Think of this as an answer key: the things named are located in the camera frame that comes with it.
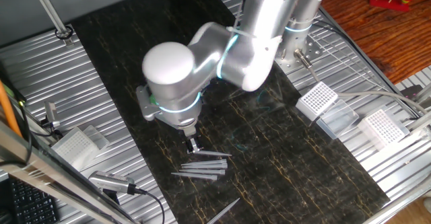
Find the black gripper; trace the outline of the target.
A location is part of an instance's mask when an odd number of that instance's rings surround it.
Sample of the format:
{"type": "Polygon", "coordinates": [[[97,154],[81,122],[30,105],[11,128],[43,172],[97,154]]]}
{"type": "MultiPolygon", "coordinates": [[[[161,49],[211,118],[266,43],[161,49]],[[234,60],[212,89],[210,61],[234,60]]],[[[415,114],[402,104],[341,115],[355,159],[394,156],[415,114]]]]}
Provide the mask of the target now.
{"type": "Polygon", "coordinates": [[[190,136],[186,136],[187,142],[187,153],[195,153],[198,150],[201,150],[203,148],[202,144],[199,141],[199,135],[193,134],[190,136]]]}

